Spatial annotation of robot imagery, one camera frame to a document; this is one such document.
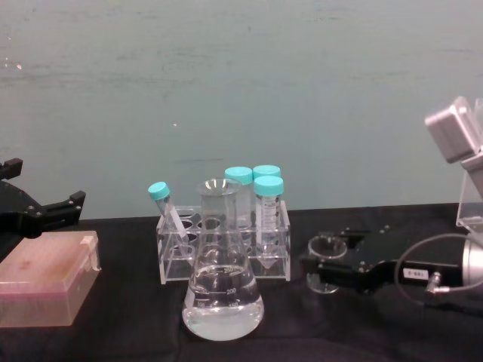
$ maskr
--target cable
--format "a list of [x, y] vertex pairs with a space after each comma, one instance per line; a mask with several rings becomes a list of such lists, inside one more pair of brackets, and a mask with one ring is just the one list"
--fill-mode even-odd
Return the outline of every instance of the cable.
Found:
[[[404, 290], [404, 288], [402, 287], [401, 282], [399, 281], [399, 270], [401, 269], [402, 263], [406, 260], [406, 258], [408, 257], [408, 255], [411, 254], [413, 251], [415, 251], [418, 247], [422, 247], [424, 244], [428, 244], [428, 243], [431, 243], [433, 241], [438, 241], [438, 240], [445, 239], [445, 238], [457, 238], [457, 239], [463, 239], [465, 241], [466, 240], [469, 240], [472, 243], [476, 243], [480, 247], [483, 247], [483, 241], [475, 238], [471, 234], [468, 234], [468, 235], [462, 235], [462, 234], [440, 234], [440, 235], [432, 236], [431, 238], [424, 239], [422, 241], [418, 241], [416, 244], [414, 244], [411, 247], [409, 247], [401, 255], [401, 257], [398, 259], [398, 262], [395, 264], [395, 270], [394, 270], [394, 285], [399, 290], [399, 292], [403, 295], [404, 298], [406, 298], [407, 300], [409, 300], [410, 302], [412, 302], [412, 303], [414, 303], [416, 305], [424, 306], [424, 302], [421, 302], [419, 300], [416, 300], [416, 299], [410, 297], [409, 294], [407, 294], [406, 291]], [[483, 279], [481, 279], [477, 283], [470, 284], [470, 285], [467, 285], [467, 286], [464, 286], [464, 287], [452, 287], [452, 288], [449, 288], [448, 292], [449, 293], [452, 293], [452, 292], [462, 292], [462, 291], [465, 291], [465, 290], [471, 290], [471, 289], [474, 289], [476, 287], [479, 287], [482, 284], [483, 284]]]

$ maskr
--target teal screw cap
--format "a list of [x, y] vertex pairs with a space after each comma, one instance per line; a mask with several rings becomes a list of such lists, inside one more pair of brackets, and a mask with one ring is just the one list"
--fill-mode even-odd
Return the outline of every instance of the teal screw cap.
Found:
[[166, 183], [153, 183], [148, 188], [149, 196], [154, 201], [161, 200], [169, 195], [169, 188]]
[[249, 167], [230, 167], [225, 170], [225, 178], [238, 181], [242, 185], [250, 185], [254, 181], [254, 173]]
[[261, 164], [260, 166], [254, 167], [254, 179], [260, 176], [281, 177], [280, 167], [272, 164]]
[[284, 193], [284, 180], [277, 176], [260, 176], [254, 180], [255, 194], [278, 196]]

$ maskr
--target black table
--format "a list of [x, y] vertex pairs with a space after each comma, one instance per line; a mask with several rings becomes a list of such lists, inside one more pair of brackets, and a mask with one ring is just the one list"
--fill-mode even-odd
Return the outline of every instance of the black table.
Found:
[[290, 212], [292, 281], [258, 281], [263, 322], [243, 339], [218, 343], [184, 327], [186, 282], [160, 284], [156, 218], [82, 221], [76, 229], [99, 235], [103, 270], [74, 324], [0, 330], [0, 360], [481, 360], [483, 318], [420, 309], [392, 286], [373, 296], [320, 296], [306, 287], [297, 263], [319, 231], [417, 219], [422, 233], [439, 234], [456, 230], [456, 210], [450, 204]]

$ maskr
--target clear liquid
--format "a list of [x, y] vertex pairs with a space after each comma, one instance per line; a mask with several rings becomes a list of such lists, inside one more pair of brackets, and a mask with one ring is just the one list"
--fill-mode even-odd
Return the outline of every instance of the clear liquid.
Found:
[[189, 281], [183, 321], [195, 335], [228, 341], [249, 334], [263, 318], [263, 301], [249, 268], [211, 265]]

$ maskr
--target test tube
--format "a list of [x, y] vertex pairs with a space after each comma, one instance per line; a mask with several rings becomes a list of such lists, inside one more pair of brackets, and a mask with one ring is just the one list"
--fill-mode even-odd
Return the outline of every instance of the test tube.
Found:
[[188, 257], [188, 248], [186, 247], [189, 243], [188, 234], [184, 228], [183, 222], [181, 221], [180, 215], [176, 211], [174, 204], [171, 200], [171, 193], [168, 184], [160, 182], [153, 183], [148, 188], [149, 196], [154, 200], [161, 215], [165, 218], [165, 225], [168, 229], [176, 230], [180, 235], [176, 239], [180, 252], [183, 256]]
[[260, 176], [277, 176], [281, 177], [279, 166], [273, 164], [261, 164], [254, 167], [254, 179]]
[[257, 255], [266, 268], [275, 262], [280, 226], [280, 200], [284, 180], [278, 176], [260, 176], [254, 180]]
[[253, 204], [254, 175], [249, 167], [230, 167], [225, 170], [225, 178], [241, 183], [236, 195], [236, 214], [238, 227], [246, 229], [251, 227], [251, 208]]

